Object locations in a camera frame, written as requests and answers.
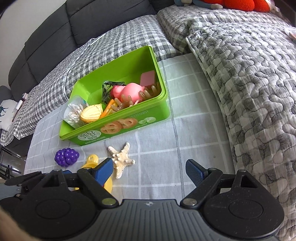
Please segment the white starfish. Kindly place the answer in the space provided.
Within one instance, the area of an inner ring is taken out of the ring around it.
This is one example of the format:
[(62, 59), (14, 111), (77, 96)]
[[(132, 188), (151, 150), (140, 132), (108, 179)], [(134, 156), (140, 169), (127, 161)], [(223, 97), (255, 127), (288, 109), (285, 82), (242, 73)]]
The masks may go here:
[(128, 154), (130, 151), (130, 143), (126, 142), (125, 146), (121, 151), (116, 150), (114, 147), (108, 147), (109, 152), (112, 155), (113, 166), (115, 169), (116, 179), (120, 179), (123, 175), (124, 169), (128, 166), (135, 164), (135, 160), (131, 159)]

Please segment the yellow toy colander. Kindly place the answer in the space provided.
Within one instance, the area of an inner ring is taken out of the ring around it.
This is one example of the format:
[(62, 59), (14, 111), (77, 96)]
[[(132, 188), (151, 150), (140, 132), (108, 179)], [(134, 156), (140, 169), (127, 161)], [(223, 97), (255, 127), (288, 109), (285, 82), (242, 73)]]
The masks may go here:
[(91, 175), (107, 192), (112, 192), (113, 161), (107, 158), (100, 162), (96, 154), (91, 154), (82, 169), (91, 169)]

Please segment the purple toy grapes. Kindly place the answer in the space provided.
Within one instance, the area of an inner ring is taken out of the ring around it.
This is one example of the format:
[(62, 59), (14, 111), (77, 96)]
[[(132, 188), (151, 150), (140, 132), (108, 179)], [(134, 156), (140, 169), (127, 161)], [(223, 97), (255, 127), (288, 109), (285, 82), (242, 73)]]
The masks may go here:
[(59, 166), (68, 167), (73, 165), (79, 156), (78, 151), (71, 148), (64, 148), (56, 152), (54, 160)]

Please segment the light grey grid cloth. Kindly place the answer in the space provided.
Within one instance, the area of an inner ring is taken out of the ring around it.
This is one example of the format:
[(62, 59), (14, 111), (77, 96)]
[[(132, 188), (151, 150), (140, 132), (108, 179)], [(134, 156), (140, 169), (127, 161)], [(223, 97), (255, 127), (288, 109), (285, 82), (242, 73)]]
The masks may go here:
[(224, 173), (235, 172), (224, 120), (212, 89), (193, 54), (159, 63), (168, 90), (171, 116), (150, 126), (96, 142), (78, 146), (59, 138), (65, 106), (42, 118), (29, 148), (25, 172), (50, 172), (57, 167), (55, 153), (73, 148), (80, 154), (70, 167), (76, 172), (91, 154), (100, 160), (130, 143), (130, 158), (135, 164), (126, 167), (120, 179), (113, 180), (112, 195), (122, 199), (181, 200), (194, 189), (187, 177), (185, 163), (194, 159), (205, 168), (215, 167)]

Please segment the yellow toy shell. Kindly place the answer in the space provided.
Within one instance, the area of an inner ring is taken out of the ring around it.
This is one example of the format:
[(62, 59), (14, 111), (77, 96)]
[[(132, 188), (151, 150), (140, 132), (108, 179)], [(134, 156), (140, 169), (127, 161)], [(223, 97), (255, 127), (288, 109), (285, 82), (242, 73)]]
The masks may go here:
[(81, 121), (91, 123), (97, 121), (103, 113), (102, 104), (94, 104), (86, 107), (80, 114)]

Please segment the orange toy lid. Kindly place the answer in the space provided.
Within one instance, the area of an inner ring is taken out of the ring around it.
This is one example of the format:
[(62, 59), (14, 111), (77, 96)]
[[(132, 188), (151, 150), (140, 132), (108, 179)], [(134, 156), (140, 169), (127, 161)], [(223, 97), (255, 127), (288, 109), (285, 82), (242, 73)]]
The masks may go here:
[(103, 113), (101, 114), (100, 118), (104, 118), (112, 113), (114, 113), (115, 111), (113, 110), (112, 107), (115, 107), (115, 100), (112, 99), (106, 106), (105, 110), (103, 111)]

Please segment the clear cotton swab jar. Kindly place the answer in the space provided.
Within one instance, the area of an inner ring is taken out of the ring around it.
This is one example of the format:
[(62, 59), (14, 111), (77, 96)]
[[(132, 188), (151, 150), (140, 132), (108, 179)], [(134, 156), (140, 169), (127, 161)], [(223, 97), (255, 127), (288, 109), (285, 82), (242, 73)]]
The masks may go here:
[(84, 126), (85, 122), (81, 120), (80, 115), (86, 107), (88, 107), (87, 101), (81, 96), (75, 95), (66, 105), (63, 120), (74, 129)]

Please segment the green wrapped toy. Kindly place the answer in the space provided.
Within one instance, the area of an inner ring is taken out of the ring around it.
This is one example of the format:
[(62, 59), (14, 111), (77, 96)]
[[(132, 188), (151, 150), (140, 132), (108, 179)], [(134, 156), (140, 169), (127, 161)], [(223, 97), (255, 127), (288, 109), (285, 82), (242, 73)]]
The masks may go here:
[(114, 86), (125, 86), (124, 82), (115, 82), (115, 81), (110, 81), (106, 80), (102, 84), (102, 102), (105, 104), (108, 104), (108, 102), (111, 101), (111, 90)]

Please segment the grey checked sofa blanket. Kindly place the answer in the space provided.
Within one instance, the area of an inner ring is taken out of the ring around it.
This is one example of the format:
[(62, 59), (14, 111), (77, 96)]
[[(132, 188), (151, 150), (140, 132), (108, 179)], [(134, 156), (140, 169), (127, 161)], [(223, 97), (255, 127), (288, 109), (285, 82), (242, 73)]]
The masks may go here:
[(1, 145), (9, 145), (34, 133), (38, 121), (69, 100), (74, 84), (95, 69), (143, 46), (151, 46), (158, 61), (181, 54), (168, 40), (155, 15), (128, 21), (90, 39), (62, 60), (35, 87), (7, 131)]

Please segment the pink toy pig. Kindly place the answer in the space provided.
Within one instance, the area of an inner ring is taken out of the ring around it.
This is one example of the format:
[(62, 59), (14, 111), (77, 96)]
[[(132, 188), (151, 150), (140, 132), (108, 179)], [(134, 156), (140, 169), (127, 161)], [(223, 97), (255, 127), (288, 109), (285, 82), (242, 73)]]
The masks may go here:
[(114, 98), (118, 98), (120, 101), (123, 101), (122, 95), (126, 98), (130, 96), (132, 98), (132, 102), (141, 101), (139, 96), (140, 91), (144, 91), (145, 87), (136, 83), (129, 83), (126, 86), (114, 86), (111, 90), (111, 96)]

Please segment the pink toy block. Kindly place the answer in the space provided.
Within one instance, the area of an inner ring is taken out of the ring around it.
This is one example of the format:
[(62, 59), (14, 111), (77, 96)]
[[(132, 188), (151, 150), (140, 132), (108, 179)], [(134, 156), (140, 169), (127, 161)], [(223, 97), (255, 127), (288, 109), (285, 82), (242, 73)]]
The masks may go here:
[(144, 72), (140, 76), (140, 85), (144, 87), (149, 87), (155, 84), (155, 71), (151, 70)]

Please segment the grey quilted blanket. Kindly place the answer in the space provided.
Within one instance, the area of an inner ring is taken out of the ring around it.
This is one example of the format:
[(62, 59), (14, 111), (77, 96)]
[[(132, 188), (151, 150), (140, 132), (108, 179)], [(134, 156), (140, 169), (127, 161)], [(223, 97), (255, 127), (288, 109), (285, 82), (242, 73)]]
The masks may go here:
[(193, 53), (222, 111), (234, 167), (280, 202), (280, 240), (295, 240), (295, 44), (271, 13), (168, 6), (158, 20), (172, 45)]

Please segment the dark grey sofa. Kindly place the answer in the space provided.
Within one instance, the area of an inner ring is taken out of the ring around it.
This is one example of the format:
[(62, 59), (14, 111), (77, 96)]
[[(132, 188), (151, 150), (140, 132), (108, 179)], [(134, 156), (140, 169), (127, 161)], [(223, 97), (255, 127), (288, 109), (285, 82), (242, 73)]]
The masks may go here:
[(91, 38), (140, 16), (156, 14), (173, 1), (66, 1), (29, 37), (9, 72), (13, 100)]

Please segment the blue plush toy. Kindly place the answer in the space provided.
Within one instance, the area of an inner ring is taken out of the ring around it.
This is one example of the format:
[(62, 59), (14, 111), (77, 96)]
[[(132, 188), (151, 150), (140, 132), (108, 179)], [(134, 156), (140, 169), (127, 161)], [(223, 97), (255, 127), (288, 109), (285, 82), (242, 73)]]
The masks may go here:
[(175, 5), (177, 6), (189, 6), (189, 5), (196, 5), (201, 8), (207, 9), (222, 9), (224, 5), (224, 0), (174, 0)]

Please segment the red flower cushion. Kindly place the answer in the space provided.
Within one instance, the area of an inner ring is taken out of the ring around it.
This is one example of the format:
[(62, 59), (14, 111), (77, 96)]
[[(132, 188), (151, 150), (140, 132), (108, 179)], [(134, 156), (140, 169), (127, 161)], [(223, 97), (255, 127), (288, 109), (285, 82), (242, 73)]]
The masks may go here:
[(265, 0), (204, 0), (207, 4), (220, 4), (227, 9), (241, 11), (257, 11), (267, 13), (271, 11), (271, 4)]

